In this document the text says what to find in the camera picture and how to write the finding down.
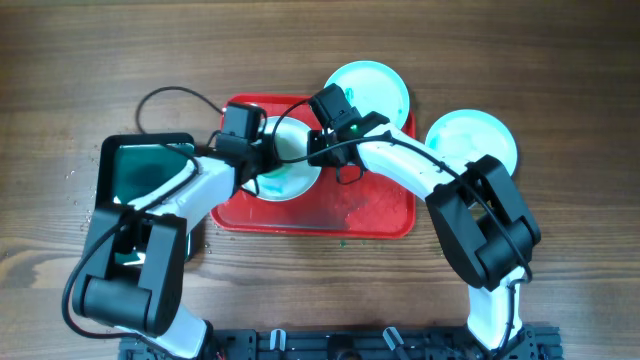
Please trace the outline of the light blue plate back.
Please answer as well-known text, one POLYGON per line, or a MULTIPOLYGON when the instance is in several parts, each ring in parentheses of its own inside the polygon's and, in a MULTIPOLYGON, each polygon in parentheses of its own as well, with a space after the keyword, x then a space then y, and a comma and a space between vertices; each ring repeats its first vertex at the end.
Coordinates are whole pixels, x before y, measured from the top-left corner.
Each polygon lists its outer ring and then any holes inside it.
POLYGON ((347 101, 364 116, 375 111, 402 129, 410 112, 410 96, 403 79, 389 66, 361 60, 343 65, 326 81, 338 85, 347 101))

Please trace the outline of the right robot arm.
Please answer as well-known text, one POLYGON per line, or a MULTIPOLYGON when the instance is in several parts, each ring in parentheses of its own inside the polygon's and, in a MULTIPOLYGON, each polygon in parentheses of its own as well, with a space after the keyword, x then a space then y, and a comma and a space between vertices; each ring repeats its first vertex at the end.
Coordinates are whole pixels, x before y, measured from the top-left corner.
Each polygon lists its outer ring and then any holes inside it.
POLYGON ((421 143, 376 112, 317 110, 313 164, 353 163, 421 198, 454 272, 468 285, 467 329, 488 355, 508 354, 523 327, 519 290, 541 231, 517 189, 515 140, 496 117, 472 109, 438 119, 421 143))

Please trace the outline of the white plate front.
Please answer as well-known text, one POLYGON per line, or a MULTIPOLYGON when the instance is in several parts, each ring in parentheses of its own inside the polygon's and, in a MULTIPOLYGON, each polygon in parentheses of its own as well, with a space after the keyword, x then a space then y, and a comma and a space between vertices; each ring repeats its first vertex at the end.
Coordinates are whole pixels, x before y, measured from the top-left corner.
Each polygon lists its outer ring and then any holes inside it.
POLYGON ((518 164, 518 149, 510 130, 480 110, 460 109, 443 115, 429 129, 425 145, 442 155, 467 161, 491 155, 511 176, 518 164))

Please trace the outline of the light blue plate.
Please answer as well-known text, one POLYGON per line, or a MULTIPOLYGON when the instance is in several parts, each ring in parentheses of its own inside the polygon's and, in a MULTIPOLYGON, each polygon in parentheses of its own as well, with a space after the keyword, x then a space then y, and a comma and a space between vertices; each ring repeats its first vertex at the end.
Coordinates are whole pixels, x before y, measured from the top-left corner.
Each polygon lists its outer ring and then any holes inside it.
POLYGON ((402 129, 410 112, 410 96, 403 79, 389 66, 361 60, 343 65, 326 81, 338 85, 347 101, 364 116, 375 111, 402 129))
MULTIPOLYGON (((272 135, 278 116, 270 116, 259 133, 272 135)), ((307 155, 308 132, 311 128, 300 120, 284 117, 279 123, 274 138, 273 152, 279 159, 295 159, 307 155)), ((242 185, 242 188, 259 199, 271 202, 292 200, 309 190, 318 179, 321 168, 306 161, 281 163, 287 167, 284 176, 265 178, 258 175, 242 185)))

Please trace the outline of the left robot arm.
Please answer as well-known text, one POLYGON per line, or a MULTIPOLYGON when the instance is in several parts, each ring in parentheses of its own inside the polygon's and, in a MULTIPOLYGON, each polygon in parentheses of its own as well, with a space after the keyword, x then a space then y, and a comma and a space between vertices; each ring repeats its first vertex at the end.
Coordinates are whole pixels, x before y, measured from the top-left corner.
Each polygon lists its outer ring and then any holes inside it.
POLYGON ((171 359, 222 359, 210 322, 181 303, 187 236, 214 207, 274 169, 271 135, 217 132, 196 155, 186 133, 112 135, 101 148, 97 200, 82 256, 65 284, 61 313, 76 334, 119 339, 171 359), (161 149, 185 166, 155 190, 114 202, 124 148, 161 149))

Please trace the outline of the black water basin tray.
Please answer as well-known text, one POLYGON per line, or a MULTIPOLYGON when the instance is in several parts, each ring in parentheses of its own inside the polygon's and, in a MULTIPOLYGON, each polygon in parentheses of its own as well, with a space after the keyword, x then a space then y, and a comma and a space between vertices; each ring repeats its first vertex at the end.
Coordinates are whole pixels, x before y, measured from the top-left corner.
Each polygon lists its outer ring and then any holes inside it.
POLYGON ((122 134, 100 148, 95 209, 126 205, 148 195, 181 172, 194 152, 187 133, 122 134))

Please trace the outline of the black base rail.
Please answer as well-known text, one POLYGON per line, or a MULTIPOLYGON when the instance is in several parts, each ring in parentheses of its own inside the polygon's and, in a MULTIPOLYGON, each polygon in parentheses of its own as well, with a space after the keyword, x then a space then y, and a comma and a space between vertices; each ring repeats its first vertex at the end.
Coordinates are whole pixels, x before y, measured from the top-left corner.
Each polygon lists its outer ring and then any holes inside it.
MULTIPOLYGON (((325 360, 325 359, 564 359, 559 328, 524 325, 513 333, 507 350, 494 357, 466 327, 424 330, 284 331, 216 330, 217 354, 203 359, 325 360)), ((178 359, 135 340, 119 345, 118 359, 178 359)))

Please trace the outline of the green yellow sponge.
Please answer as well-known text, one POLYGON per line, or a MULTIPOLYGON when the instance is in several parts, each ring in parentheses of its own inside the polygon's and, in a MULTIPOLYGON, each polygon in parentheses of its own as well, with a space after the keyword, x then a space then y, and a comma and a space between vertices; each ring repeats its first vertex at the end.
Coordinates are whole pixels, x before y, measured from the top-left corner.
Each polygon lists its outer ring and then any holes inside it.
POLYGON ((280 168, 272 170, 270 172, 263 173, 262 177, 265 177, 265 178, 281 177, 281 176, 284 176, 287 173, 287 171, 288 171, 287 167, 280 167, 280 168))

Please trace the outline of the red plastic tray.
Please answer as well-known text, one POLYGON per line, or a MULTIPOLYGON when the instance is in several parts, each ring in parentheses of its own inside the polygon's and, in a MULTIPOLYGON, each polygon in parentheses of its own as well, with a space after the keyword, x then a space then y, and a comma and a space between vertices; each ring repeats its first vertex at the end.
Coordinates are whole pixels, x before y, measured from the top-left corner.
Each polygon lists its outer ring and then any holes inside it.
POLYGON ((313 186, 300 196, 270 202, 240 191, 210 212, 221 228, 239 232, 396 239, 416 222, 416 198, 378 174, 358 178, 355 166, 323 169, 313 186))

